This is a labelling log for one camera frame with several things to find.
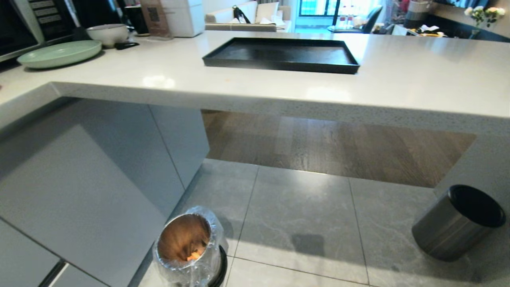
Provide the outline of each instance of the white quartz countertop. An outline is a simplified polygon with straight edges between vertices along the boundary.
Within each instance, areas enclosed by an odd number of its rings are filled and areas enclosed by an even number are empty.
[[[356,75],[206,67],[232,37],[344,40]],[[61,96],[508,135],[508,43],[362,34],[206,31],[52,70],[0,74],[0,127]]]

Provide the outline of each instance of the cabinet door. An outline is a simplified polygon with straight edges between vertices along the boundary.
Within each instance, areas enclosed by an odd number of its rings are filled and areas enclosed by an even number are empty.
[[[197,109],[150,106],[175,168],[187,188],[209,152],[202,114]]]
[[[36,287],[58,261],[58,257],[0,220],[0,285]]]
[[[0,142],[0,216],[125,287],[184,192],[146,105],[82,100]]]
[[[66,264],[51,287],[107,287],[103,283]]]

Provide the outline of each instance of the black tray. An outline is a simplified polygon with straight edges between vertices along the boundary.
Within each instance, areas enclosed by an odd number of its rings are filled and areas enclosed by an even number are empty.
[[[356,74],[360,65],[344,41],[233,38],[205,55],[212,67]]]

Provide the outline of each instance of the floor tile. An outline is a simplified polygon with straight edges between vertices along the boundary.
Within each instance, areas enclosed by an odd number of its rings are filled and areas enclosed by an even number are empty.
[[[227,255],[233,256],[258,168],[252,164],[205,159],[172,217],[195,205],[209,208],[225,230]]]
[[[234,258],[227,287],[367,287],[357,283],[326,278]]]
[[[235,257],[367,283],[347,178],[261,166]]]
[[[465,258],[442,262],[423,253],[411,227],[435,202],[432,189],[349,179],[367,261],[370,285],[377,287],[471,286]]]
[[[223,284],[221,286],[226,286],[226,281],[228,279],[228,276],[230,274],[230,270],[232,268],[232,263],[234,258],[228,256],[228,268],[225,275],[225,280],[223,281]],[[156,266],[156,262],[152,261],[150,263],[149,268],[147,269],[147,272],[145,272],[145,275],[143,276],[142,280],[140,281],[140,284],[138,287],[168,287],[168,282],[164,280],[158,271],[158,268]]]

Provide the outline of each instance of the gray trash can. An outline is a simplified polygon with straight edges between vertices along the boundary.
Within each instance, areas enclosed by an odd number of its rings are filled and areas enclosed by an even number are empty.
[[[414,224],[418,246],[430,256],[455,261],[505,223],[499,204],[467,185],[454,185]]]

